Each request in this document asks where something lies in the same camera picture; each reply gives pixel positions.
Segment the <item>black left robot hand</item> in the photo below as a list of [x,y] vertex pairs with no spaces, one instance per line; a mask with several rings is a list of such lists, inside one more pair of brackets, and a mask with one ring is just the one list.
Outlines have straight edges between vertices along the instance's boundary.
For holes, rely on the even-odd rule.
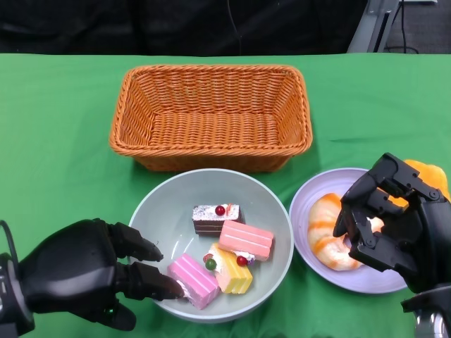
[[33,313],[68,312],[121,331],[135,328],[135,314],[119,302],[183,298],[173,278],[150,266],[163,254],[123,223],[81,220],[47,237],[18,264],[20,286]]

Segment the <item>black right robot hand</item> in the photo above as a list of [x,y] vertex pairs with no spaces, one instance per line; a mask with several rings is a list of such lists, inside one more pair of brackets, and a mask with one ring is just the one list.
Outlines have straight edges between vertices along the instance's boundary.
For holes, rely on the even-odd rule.
[[420,171],[383,154],[343,195],[334,237],[350,257],[394,270],[414,293],[450,282],[450,201]]

